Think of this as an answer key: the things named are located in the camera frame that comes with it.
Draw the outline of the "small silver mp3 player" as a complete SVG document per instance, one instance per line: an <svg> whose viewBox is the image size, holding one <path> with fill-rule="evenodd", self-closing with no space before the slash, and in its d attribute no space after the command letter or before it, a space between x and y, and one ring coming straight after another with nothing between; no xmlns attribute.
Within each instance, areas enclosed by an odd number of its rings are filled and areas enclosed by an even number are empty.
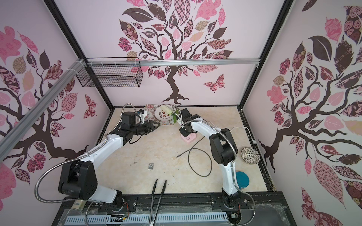
<svg viewBox="0 0 362 226"><path fill-rule="evenodd" d="M154 164L153 163L149 163L148 165L148 170L153 170L154 169Z"/></svg>

